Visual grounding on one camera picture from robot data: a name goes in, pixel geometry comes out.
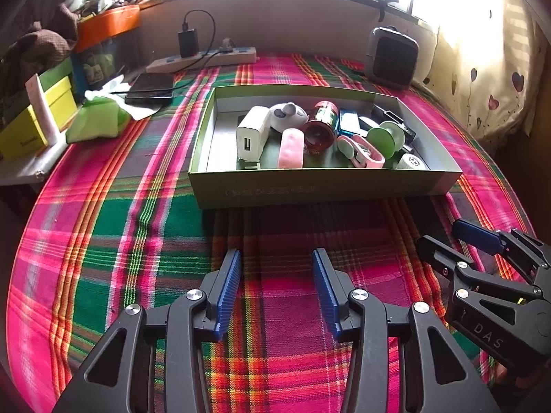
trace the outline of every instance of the black cable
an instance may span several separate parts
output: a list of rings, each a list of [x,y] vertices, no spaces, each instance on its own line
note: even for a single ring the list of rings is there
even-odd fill
[[[182,23],[182,30],[187,31],[188,24],[187,24],[186,19],[187,19],[187,16],[191,12],[204,12],[212,20],[212,37],[210,39],[210,45],[208,46],[207,50],[205,51],[205,53],[200,58],[198,58],[196,61],[192,62],[191,64],[188,64],[188,65],[184,66],[183,68],[180,68],[179,70],[174,71],[174,73],[178,73],[180,71],[187,70],[190,66],[194,66],[196,63],[198,63],[201,60],[205,59],[205,57],[210,53],[210,51],[212,49],[212,45],[214,44],[214,37],[216,36],[216,20],[214,20],[214,17],[212,16],[212,14],[209,11],[206,11],[205,9],[192,9],[192,10],[188,11],[184,16],[184,21]],[[209,62],[210,59],[212,59],[217,54],[220,54],[221,52],[222,51],[216,51],[213,55],[211,55],[205,61],[205,63],[201,66],[201,68],[199,69],[199,73],[205,68],[205,66],[207,65],[207,63]],[[184,87],[188,86],[193,81],[195,81],[196,78],[197,77],[194,77],[190,82],[187,82],[186,84],[181,84],[181,85],[178,85],[178,86],[172,87],[172,88],[154,88],[154,89],[143,89],[143,90],[129,89],[129,90],[126,90],[126,91],[113,91],[113,92],[110,92],[109,94],[110,95],[126,95],[128,93],[160,93],[160,92],[165,92],[165,91],[174,91],[174,90],[177,90],[177,89],[184,88]]]

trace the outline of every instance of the orange lid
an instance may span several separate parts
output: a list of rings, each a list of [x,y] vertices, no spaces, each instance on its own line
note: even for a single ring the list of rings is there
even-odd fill
[[[108,38],[137,27],[139,27],[137,4],[108,10],[78,24],[78,42],[75,52],[81,53]]]

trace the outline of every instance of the white plug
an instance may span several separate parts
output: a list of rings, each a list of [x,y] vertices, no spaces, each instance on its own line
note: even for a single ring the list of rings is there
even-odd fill
[[[238,142],[238,158],[245,161],[260,161],[260,155],[268,139],[268,107],[254,106],[239,124],[235,132]]]

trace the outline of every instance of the extension cord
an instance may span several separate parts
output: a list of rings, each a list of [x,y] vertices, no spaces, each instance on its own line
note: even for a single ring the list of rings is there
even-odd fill
[[[218,49],[211,51],[202,60],[190,66],[188,70],[202,68],[207,60],[209,61],[208,66],[253,64],[256,62],[255,48],[234,48],[230,53],[219,53],[218,51]],[[147,73],[175,73],[195,62],[204,53],[205,52],[199,52],[191,57],[180,57],[178,55],[157,59],[148,65],[145,71],[147,71]]]

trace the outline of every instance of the yellow box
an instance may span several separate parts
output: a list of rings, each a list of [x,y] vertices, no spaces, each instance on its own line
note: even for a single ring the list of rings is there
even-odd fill
[[[46,91],[46,102],[50,106],[57,126],[63,128],[76,112],[76,104],[71,93],[69,77],[64,77]],[[23,155],[36,152],[46,145],[46,139],[38,125],[37,116],[28,106],[0,131],[0,155],[5,160],[15,160]]]

